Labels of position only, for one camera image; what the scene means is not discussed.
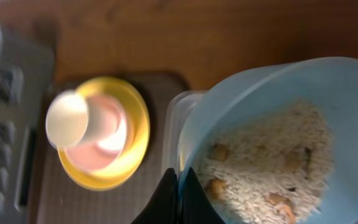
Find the cream cup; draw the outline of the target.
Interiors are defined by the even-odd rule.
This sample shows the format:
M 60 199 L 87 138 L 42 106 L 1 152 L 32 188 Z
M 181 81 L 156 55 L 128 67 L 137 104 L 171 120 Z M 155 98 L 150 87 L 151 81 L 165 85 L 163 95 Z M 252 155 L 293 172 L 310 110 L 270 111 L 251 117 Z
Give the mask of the cream cup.
M 114 134 L 120 110 L 105 95 L 82 96 L 64 91 L 49 106 L 45 127 L 48 140 L 56 147 L 69 149 L 91 144 Z

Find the rice leftovers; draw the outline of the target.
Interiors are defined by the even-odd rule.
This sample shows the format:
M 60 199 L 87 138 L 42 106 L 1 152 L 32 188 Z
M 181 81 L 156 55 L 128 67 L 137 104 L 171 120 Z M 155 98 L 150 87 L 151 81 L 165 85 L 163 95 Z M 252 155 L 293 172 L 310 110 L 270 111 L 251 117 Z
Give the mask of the rice leftovers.
M 219 132 L 193 169 L 225 222 L 299 223 L 319 212 L 332 141 L 319 108 L 296 100 Z

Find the pink bowl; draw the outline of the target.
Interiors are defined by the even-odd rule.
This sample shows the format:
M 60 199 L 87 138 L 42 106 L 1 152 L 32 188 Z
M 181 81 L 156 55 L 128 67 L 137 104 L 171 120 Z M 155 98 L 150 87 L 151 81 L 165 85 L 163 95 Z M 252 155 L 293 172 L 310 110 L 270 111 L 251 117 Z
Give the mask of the pink bowl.
M 77 145 L 65 149 L 65 155 L 77 169 L 96 172 L 121 155 L 129 135 L 129 122 L 122 103 L 111 96 L 89 96 L 86 104 L 86 131 Z

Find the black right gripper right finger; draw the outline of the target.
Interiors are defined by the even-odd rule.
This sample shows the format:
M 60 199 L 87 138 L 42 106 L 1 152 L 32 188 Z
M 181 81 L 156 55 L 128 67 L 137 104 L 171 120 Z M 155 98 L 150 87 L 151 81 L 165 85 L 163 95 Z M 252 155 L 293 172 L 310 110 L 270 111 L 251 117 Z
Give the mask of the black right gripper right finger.
M 189 169 L 181 198 L 181 224 L 225 224 L 210 204 L 194 170 Z

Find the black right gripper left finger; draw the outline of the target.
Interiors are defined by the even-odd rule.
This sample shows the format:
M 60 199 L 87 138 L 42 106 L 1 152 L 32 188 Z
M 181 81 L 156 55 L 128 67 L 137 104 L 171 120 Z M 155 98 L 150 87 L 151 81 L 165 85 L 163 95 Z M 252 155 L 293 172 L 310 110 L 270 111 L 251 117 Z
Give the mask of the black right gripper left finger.
M 178 180 L 174 168 L 162 176 L 148 204 L 131 224 L 176 224 Z

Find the light blue bowl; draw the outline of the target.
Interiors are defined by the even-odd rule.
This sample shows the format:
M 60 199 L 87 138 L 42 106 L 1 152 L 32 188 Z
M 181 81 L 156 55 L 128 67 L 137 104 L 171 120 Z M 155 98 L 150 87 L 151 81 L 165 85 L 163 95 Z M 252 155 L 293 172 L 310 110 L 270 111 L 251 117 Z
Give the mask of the light blue bowl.
M 184 185 L 201 145 L 218 130 L 296 98 L 323 112 L 334 134 L 334 172 L 309 223 L 358 223 L 358 59 L 324 57 L 253 68 L 221 81 L 196 104 L 178 142 Z

